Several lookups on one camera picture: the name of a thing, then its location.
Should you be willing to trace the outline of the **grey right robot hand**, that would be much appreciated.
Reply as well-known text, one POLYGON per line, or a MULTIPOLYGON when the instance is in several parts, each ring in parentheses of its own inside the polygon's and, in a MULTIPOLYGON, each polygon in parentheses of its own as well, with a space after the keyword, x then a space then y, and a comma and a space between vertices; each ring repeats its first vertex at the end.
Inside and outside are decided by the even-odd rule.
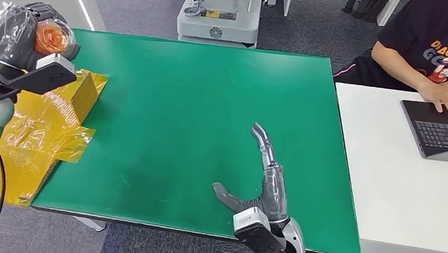
POLYGON ((251 129, 261 154, 263 178, 261 193, 254 199, 242 201, 226 190, 220 182, 212 184, 216 198, 234 213, 242 212, 251 207, 259 208, 270 223, 281 223, 289 218, 287 196, 283 168, 276 160, 274 149, 267 132, 257 122, 251 129))

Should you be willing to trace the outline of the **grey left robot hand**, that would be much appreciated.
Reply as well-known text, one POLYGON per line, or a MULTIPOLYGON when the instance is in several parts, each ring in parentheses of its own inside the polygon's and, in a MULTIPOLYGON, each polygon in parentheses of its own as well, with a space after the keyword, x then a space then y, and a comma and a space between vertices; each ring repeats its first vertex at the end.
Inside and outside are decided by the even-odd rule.
POLYGON ((33 71, 43 57, 60 54, 69 61, 80 44, 66 19, 43 2, 18 5, 3 3, 0 11, 0 62, 16 69, 33 71))

